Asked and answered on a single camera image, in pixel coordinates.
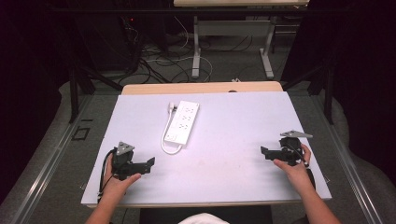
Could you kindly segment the person's white clothing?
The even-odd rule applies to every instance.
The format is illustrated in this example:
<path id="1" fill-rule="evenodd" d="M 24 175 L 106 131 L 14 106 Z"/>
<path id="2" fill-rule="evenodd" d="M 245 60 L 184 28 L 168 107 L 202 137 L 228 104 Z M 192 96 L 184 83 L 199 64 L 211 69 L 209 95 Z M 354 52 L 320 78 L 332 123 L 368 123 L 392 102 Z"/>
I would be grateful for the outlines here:
<path id="1" fill-rule="evenodd" d="M 177 224 L 230 224 L 229 222 L 208 213 L 186 217 Z"/>

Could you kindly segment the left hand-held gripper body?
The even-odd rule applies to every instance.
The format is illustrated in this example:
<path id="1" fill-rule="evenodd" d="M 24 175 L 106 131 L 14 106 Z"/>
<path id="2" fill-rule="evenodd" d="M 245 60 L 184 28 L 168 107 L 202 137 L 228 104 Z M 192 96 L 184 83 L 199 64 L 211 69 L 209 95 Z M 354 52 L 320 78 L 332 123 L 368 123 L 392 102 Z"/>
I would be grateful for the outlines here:
<path id="1" fill-rule="evenodd" d="M 134 174 L 144 174 L 146 162 L 133 163 L 134 147 L 124 142 L 119 142 L 112 158 L 112 174 L 119 180 L 124 180 Z"/>

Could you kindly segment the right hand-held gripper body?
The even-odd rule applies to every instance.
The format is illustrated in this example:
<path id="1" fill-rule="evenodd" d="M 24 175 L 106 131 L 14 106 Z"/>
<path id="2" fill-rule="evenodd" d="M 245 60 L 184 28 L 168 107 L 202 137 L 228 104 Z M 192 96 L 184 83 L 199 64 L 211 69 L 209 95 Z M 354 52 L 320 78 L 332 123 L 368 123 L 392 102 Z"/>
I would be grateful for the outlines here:
<path id="1" fill-rule="evenodd" d="M 281 150 L 276 153 L 276 159 L 286 161 L 291 166 L 296 165 L 297 161 L 302 161 L 304 166 L 308 167 L 309 162 L 304 158 L 300 138 L 312 138 L 313 135 L 291 130 L 282 133 L 281 136 L 279 140 Z"/>

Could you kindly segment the white desk with metal legs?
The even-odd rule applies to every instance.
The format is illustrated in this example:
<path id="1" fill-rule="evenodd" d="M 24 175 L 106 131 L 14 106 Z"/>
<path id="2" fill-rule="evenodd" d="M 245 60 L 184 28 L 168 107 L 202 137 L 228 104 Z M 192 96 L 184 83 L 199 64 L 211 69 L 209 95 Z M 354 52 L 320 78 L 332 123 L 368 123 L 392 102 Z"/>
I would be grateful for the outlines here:
<path id="1" fill-rule="evenodd" d="M 175 7 L 182 9 L 297 9 L 307 6 L 310 0 L 174 0 Z M 200 37 L 217 36 L 264 36 L 265 45 L 260 49 L 264 74 L 268 79 L 274 78 L 274 72 L 268 53 L 275 35 L 276 16 L 266 16 L 265 20 L 243 19 L 201 19 L 193 17 L 194 55 L 192 62 L 192 78 L 200 75 L 201 48 Z"/>

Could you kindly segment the black floor socket frame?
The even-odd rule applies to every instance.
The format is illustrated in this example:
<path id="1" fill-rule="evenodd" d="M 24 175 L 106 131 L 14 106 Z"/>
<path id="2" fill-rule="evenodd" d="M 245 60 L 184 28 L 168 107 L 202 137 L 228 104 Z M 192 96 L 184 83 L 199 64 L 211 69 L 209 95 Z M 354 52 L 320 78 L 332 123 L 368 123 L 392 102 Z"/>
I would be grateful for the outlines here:
<path id="1" fill-rule="evenodd" d="M 73 141 L 84 141 L 88 137 L 90 130 L 91 130 L 90 128 L 82 128 L 82 127 L 78 126 L 72 135 L 72 140 Z"/>

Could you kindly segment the black metal stand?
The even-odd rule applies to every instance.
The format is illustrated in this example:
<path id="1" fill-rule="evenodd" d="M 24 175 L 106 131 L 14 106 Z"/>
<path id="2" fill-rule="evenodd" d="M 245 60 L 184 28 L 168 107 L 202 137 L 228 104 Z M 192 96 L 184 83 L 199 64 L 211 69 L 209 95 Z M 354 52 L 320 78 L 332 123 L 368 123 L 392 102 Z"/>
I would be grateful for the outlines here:
<path id="1" fill-rule="evenodd" d="M 85 94 L 94 94 L 95 87 L 92 84 L 92 79 L 97 79 L 116 91 L 121 91 L 123 89 L 120 84 L 117 84 L 109 78 L 101 75 L 96 70 L 79 63 L 72 64 L 68 68 L 68 73 L 71 103 L 70 123 L 73 123 L 79 114 L 78 90 L 82 90 Z"/>
<path id="2" fill-rule="evenodd" d="M 319 95 L 321 90 L 324 90 L 323 114 L 327 121 L 333 125 L 332 120 L 332 98 L 333 98 L 333 79 L 334 66 L 329 63 L 320 63 L 314 66 L 308 72 L 297 76 L 296 78 L 282 84 L 284 91 L 296 86 L 303 80 L 313 78 L 314 80 L 308 86 L 308 93 L 310 95 Z"/>

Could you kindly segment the white table mat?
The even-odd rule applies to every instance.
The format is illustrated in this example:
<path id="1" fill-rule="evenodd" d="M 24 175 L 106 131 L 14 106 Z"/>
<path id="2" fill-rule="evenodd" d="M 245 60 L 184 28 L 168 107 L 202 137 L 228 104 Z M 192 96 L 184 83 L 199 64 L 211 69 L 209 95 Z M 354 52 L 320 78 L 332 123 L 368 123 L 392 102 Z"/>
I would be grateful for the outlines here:
<path id="1" fill-rule="evenodd" d="M 200 108 L 188 143 L 162 150 L 167 107 L 181 101 Z M 302 125 L 283 91 L 122 95 L 118 98 L 81 202 L 97 204 L 107 152 L 119 142 L 134 146 L 135 162 L 154 159 L 150 173 L 127 191 L 130 207 L 291 203 L 300 197 L 286 175 L 264 158 L 282 133 Z"/>

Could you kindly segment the black computer tower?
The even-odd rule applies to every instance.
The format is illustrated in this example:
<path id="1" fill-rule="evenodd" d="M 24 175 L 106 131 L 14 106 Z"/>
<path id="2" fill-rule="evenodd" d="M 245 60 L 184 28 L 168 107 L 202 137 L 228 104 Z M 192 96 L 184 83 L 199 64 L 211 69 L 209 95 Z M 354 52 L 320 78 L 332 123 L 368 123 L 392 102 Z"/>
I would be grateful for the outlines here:
<path id="1" fill-rule="evenodd" d="M 118 16 L 80 15 L 76 24 L 95 68 L 99 71 L 135 71 L 134 56 Z"/>

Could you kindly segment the person's right hand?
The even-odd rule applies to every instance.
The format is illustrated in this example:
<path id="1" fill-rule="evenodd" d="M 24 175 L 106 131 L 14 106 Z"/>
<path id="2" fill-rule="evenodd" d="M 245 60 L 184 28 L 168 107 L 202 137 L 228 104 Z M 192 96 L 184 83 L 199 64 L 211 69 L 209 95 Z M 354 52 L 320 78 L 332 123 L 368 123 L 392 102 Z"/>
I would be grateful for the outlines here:
<path id="1" fill-rule="evenodd" d="M 304 152 L 304 159 L 294 166 L 287 165 L 285 162 L 278 159 L 274 160 L 274 165 L 286 173 L 288 180 L 297 191 L 312 187 L 312 183 L 306 171 L 306 166 L 310 162 L 311 152 L 304 144 L 301 144 L 301 148 Z"/>

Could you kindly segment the white power strip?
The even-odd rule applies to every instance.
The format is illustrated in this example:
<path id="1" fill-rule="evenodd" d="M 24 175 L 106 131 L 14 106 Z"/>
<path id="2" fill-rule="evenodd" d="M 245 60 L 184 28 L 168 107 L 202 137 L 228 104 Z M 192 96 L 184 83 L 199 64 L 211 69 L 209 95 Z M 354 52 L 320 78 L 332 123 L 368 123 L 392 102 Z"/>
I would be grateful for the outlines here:
<path id="1" fill-rule="evenodd" d="M 199 107 L 198 103 L 180 101 L 164 136 L 164 141 L 182 146 L 186 145 Z"/>

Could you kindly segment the metal floor rail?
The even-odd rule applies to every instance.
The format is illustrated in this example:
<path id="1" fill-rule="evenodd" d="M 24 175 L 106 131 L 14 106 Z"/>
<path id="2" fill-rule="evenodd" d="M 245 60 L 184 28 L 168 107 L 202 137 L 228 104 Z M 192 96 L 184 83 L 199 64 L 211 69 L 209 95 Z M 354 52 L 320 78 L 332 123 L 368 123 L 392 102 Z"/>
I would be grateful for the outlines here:
<path id="1" fill-rule="evenodd" d="M 84 96 L 80 114 L 70 123 L 66 106 L 49 127 L 20 180 L 7 196 L 3 224 L 80 224 L 91 209 L 80 203 L 95 161 L 93 96 Z M 80 126 L 90 128 L 84 141 L 73 141 Z"/>
<path id="2" fill-rule="evenodd" d="M 332 142 L 334 143 L 337 159 L 340 161 L 348 183 L 361 207 L 361 211 L 363 212 L 367 223 L 382 224 L 382 219 L 377 213 L 375 206 L 368 194 L 368 191 L 364 186 L 363 182 L 361 181 L 361 178 L 356 169 L 356 165 L 353 162 L 350 153 L 347 150 L 347 147 L 342 142 L 334 126 L 330 124 L 329 120 L 324 114 L 324 105 L 321 102 L 321 98 L 319 96 L 312 96 L 311 99 L 313 101 L 313 104 L 315 105 L 316 110 L 319 112 L 319 116 L 322 122 L 328 130 Z"/>

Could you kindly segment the person's left hand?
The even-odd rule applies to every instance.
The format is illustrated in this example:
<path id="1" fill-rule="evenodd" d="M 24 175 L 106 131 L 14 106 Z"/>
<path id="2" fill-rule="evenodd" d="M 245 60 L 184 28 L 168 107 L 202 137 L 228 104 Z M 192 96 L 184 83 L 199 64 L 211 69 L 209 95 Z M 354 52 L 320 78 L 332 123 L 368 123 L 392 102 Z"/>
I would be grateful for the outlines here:
<path id="1" fill-rule="evenodd" d="M 127 189 L 141 177 L 141 174 L 134 174 L 124 180 L 117 179 L 112 174 L 112 158 L 113 156 L 110 155 L 106 161 L 102 201 L 118 203 Z"/>

